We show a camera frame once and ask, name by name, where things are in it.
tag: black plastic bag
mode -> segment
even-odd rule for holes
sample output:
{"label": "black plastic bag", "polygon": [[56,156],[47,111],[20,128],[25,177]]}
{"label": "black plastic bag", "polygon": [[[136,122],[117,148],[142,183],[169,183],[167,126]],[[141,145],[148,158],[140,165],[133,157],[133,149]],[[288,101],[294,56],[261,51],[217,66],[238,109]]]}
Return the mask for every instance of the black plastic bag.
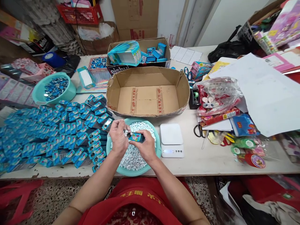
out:
{"label": "black plastic bag", "polygon": [[208,60],[210,63],[217,62],[221,57],[238,58],[240,55],[246,55],[250,53],[240,41],[231,41],[231,39],[237,34],[241,25],[238,25],[235,31],[232,33],[228,41],[219,44],[214,51],[208,54]]}
{"label": "black plastic bag", "polygon": [[55,71],[56,72],[64,72],[71,78],[73,76],[73,74],[75,73],[75,70],[80,62],[80,56],[69,55],[65,59],[66,59],[67,63],[61,67],[55,68]]}

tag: forearm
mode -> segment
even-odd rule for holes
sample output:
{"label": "forearm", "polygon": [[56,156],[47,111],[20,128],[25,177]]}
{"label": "forearm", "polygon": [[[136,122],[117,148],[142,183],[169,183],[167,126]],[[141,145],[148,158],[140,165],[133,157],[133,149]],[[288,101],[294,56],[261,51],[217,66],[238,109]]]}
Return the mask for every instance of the forearm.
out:
{"label": "forearm", "polygon": [[57,217],[52,225],[75,225],[80,221],[82,214],[70,207],[64,209],[64,211]]}
{"label": "forearm", "polygon": [[113,150],[106,157],[99,169],[87,180],[71,201],[70,206],[84,212],[102,201],[113,180],[122,156]]}
{"label": "forearm", "polygon": [[153,160],[149,165],[154,170],[162,185],[177,218],[183,224],[188,224],[196,220],[199,220],[199,224],[209,224],[192,195],[159,158]]}

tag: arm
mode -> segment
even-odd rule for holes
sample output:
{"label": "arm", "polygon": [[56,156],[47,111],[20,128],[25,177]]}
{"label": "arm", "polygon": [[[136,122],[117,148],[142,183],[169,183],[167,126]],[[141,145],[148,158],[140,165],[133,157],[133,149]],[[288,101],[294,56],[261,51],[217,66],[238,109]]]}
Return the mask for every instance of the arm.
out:
{"label": "arm", "polygon": [[82,186],[70,205],[54,221],[53,225],[77,224],[88,208],[104,199],[113,176],[128,148],[128,138],[124,136],[124,129],[130,131],[130,127],[125,124],[123,119],[113,121],[109,131],[112,139],[112,151],[99,169]]}
{"label": "arm", "polygon": [[144,135],[145,141],[143,143],[130,141],[129,143],[135,145],[139,149],[143,159],[154,170],[180,222],[190,225],[209,224],[204,213],[188,190],[156,156],[154,139],[150,132],[141,130],[138,131],[138,133]]}

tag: red plastic stool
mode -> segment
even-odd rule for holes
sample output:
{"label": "red plastic stool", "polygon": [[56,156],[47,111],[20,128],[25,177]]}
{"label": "red plastic stool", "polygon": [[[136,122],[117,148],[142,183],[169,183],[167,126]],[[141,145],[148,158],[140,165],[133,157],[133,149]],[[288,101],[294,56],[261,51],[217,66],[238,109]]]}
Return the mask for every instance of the red plastic stool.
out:
{"label": "red plastic stool", "polygon": [[36,180],[30,183],[20,182],[7,185],[0,188],[0,209],[4,209],[9,205],[9,202],[21,196],[20,202],[11,220],[6,222],[6,225],[15,225],[23,220],[30,218],[33,210],[24,213],[24,208],[32,190],[42,186],[43,180]]}

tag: floor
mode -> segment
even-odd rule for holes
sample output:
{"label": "floor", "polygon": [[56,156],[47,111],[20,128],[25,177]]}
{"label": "floor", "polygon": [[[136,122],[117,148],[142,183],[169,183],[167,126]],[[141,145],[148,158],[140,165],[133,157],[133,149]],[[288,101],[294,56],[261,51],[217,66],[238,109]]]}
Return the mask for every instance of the floor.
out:
{"label": "floor", "polygon": [[[211,224],[219,224],[206,179],[204,177],[186,177],[185,179]],[[118,181],[119,178],[114,178],[112,187],[115,187]],[[34,208],[33,215],[20,225],[52,224],[85,182],[86,179],[45,180],[43,186],[31,194],[27,203],[29,207]]]}

